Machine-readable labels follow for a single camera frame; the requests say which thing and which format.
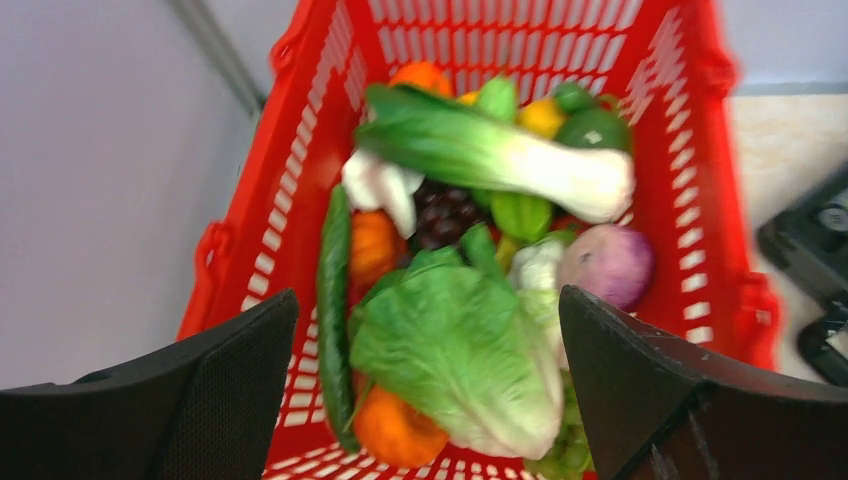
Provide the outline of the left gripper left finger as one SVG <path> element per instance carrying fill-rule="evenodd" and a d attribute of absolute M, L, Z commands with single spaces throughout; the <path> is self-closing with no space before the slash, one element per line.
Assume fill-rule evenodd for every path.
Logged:
<path fill-rule="evenodd" d="M 3 391 L 2 477 L 260 478 L 298 317 L 285 290 L 75 382 Z"/>

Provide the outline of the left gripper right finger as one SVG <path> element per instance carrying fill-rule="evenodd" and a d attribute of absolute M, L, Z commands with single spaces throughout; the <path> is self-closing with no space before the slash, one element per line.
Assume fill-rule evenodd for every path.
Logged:
<path fill-rule="evenodd" d="M 559 312 L 602 479 L 843 479 L 844 388 L 763 370 L 574 286 Z"/>

